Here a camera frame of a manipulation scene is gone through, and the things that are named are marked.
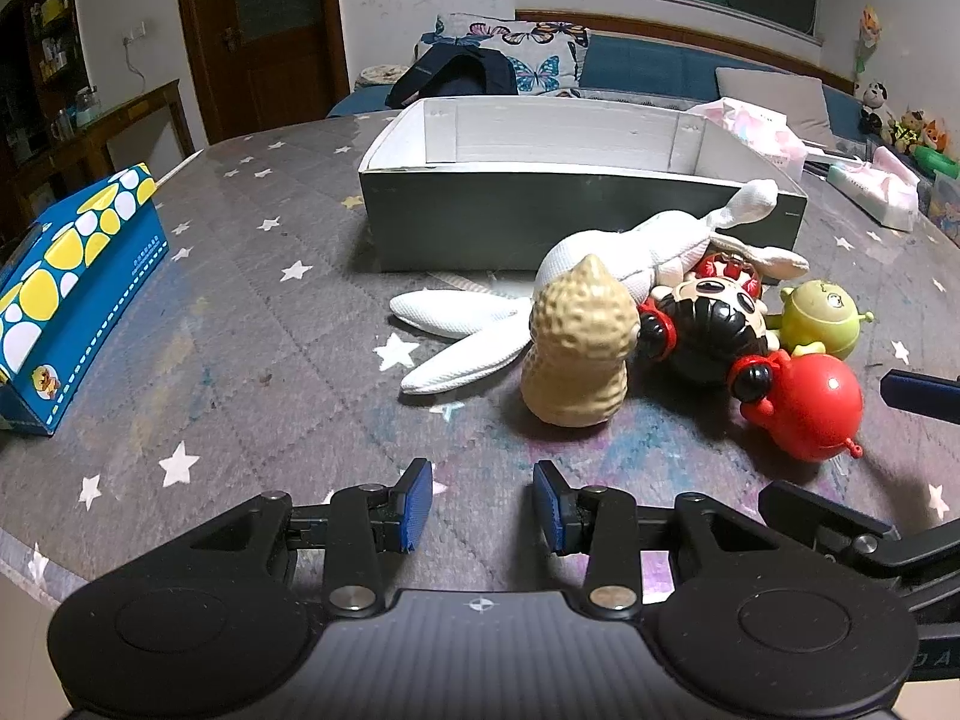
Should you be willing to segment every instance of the polka dot box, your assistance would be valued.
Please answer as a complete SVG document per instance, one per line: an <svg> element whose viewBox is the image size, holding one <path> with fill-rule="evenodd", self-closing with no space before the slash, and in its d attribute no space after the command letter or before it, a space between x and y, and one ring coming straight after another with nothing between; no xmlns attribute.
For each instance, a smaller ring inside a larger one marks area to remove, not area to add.
<svg viewBox="0 0 960 720"><path fill-rule="evenodd" d="M53 435L133 295L167 253L146 165L48 208L0 263L0 429Z"/></svg>

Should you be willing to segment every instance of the blue sofa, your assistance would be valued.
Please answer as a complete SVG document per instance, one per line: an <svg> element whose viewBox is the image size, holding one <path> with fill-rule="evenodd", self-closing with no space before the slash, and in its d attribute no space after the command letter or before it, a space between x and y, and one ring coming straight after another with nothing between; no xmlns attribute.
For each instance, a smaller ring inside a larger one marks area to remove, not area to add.
<svg viewBox="0 0 960 720"><path fill-rule="evenodd" d="M634 37L593 35L587 62L580 78L584 89L606 89L662 97L684 98L706 103L717 100L718 67L746 70L779 68L738 59L690 46L659 43ZM368 86L340 100L329 117L384 111L389 86ZM860 103L851 95L824 85L830 129L834 135L863 143L858 129Z"/></svg>

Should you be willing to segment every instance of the black hair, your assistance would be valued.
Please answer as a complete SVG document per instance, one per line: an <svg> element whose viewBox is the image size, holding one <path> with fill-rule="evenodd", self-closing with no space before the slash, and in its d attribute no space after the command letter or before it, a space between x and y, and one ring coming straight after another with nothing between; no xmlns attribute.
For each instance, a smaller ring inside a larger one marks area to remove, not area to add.
<svg viewBox="0 0 960 720"><path fill-rule="evenodd" d="M673 320L677 330L677 345L667 359L691 381L724 384L736 360L768 352L766 337L757 338L745 314L723 300L698 295L695 300L678 301L666 295L656 307Z"/></svg>

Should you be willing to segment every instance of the white plush toy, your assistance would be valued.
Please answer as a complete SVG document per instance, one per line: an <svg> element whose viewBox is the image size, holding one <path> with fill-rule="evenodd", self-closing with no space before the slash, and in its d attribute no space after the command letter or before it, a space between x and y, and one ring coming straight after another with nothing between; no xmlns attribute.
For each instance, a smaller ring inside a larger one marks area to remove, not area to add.
<svg viewBox="0 0 960 720"><path fill-rule="evenodd" d="M550 250L536 272L536 292L595 254L611 275L642 303L654 285L674 287L713 244L753 262L762 274L789 279L808 271L808 262L792 251L755 248L716 232L759 221L776 206L776 182L745 184L726 206L695 218L684 211L663 211L623 233L586 230L564 238ZM390 310L408 324L445 338L460 338L400 382L407 394L456 389L500 370L530 343L527 298L459 290L422 290L397 295Z"/></svg>

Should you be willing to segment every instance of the toy eye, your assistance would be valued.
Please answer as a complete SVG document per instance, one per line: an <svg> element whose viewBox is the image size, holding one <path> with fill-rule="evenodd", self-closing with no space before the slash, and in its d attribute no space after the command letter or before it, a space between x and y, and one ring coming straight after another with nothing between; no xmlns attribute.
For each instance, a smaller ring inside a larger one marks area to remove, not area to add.
<svg viewBox="0 0 960 720"><path fill-rule="evenodd" d="M755 303L752 301L750 295L747 295L747 293L737 293L736 300L740 304L740 307L748 314L752 314L757 307L757 305L755 305Z"/></svg>
<svg viewBox="0 0 960 720"><path fill-rule="evenodd" d="M726 290L726 287L724 287L719 281L697 282L697 292L701 295L718 295L718 293L722 293L723 290Z"/></svg>

